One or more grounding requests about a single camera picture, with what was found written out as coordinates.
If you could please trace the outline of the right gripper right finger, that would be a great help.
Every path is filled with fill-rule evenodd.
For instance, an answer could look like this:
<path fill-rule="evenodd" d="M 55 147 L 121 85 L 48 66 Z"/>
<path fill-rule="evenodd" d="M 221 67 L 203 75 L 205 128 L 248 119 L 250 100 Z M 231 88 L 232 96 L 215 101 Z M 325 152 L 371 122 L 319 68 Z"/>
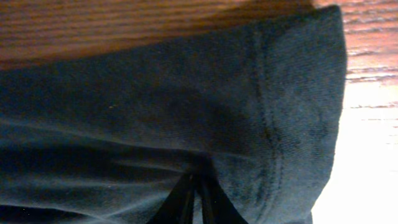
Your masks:
<path fill-rule="evenodd" d="M 204 224 L 248 224 L 215 179 L 201 176 L 198 193 L 202 202 Z"/>

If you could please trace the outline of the black t-shirt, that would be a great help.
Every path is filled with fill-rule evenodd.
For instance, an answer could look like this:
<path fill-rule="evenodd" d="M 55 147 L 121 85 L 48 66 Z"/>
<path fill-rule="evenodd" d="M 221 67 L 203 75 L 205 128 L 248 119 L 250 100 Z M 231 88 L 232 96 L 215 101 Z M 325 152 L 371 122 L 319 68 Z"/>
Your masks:
<path fill-rule="evenodd" d="M 1 72 L 1 222 L 147 223 L 184 174 L 248 223 L 311 223 L 346 76 L 341 9 Z"/>

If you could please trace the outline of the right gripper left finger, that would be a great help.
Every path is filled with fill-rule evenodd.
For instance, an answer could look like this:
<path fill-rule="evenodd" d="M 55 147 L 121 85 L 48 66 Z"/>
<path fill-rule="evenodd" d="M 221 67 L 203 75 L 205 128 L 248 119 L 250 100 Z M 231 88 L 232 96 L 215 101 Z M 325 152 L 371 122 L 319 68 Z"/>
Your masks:
<path fill-rule="evenodd" d="M 147 224 L 192 224 L 194 201 L 195 179 L 184 174 Z"/>

